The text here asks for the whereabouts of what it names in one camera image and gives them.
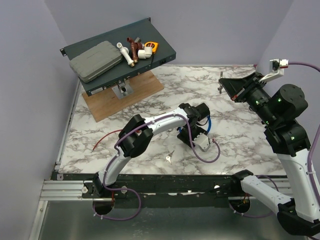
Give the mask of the blue cable lock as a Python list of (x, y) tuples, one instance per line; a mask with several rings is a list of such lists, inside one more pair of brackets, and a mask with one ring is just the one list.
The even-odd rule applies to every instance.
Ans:
[(212, 120), (211, 120), (211, 117), (208, 115), (207, 117), (207, 120), (205, 123), (197, 123), (198, 126), (205, 126), (207, 125), (207, 130), (206, 132), (209, 133), (210, 130), (211, 130), (211, 127), (212, 127)]

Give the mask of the red cable seal lock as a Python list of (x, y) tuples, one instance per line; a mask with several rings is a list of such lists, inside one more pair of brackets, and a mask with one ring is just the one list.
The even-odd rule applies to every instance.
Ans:
[(117, 129), (117, 130), (113, 130), (113, 131), (111, 131), (111, 132), (108, 132), (107, 134), (105, 134), (102, 138), (100, 138), (97, 142), (96, 142), (96, 144), (94, 145), (94, 147), (92, 148), (92, 152), (97, 148), (97, 146), (105, 139), (105, 138), (107, 138), (108, 136), (110, 136), (110, 135), (113, 135), (113, 134), (116, 134), (116, 133), (119, 133), (119, 132), (121, 132), (122, 131), (122, 129)]

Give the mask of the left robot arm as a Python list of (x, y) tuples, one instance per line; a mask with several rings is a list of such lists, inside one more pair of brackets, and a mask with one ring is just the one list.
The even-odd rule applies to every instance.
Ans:
[(140, 114), (134, 115), (118, 135), (118, 141), (114, 145), (115, 154), (104, 169), (93, 177), (93, 191), (101, 198), (107, 197), (111, 185), (116, 182), (125, 165), (143, 154), (154, 136), (170, 129), (181, 128), (177, 138), (193, 151), (197, 140), (204, 141), (199, 146), (207, 150), (210, 146), (208, 133), (198, 126), (197, 122), (209, 115), (210, 110), (205, 103), (198, 106), (182, 103), (175, 110), (155, 117), (143, 118)]

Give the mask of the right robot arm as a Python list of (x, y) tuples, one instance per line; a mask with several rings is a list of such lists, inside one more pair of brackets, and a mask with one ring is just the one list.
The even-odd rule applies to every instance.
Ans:
[(265, 125), (264, 135), (285, 170), (293, 196), (278, 192), (249, 170), (232, 175), (230, 191), (259, 200), (287, 233), (312, 237), (320, 232), (320, 198), (315, 193), (320, 185), (310, 162), (312, 147), (307, 132), (296, 120), (308, 102), (302, 89), (293, 84), (284, 84), (269, 96), (262, 79), (254, 72), (244, 78), (223, 77), (218, 82), (232, 101), (247, 103)]

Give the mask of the white pvc elbow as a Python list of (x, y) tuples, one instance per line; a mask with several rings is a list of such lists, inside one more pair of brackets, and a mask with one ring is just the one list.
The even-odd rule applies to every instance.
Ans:
[(144, 49), (139, 49), (137, 52), (137, 56), (139, 59), (148, 59), (153, 55), (152, 47), (145, 46)]

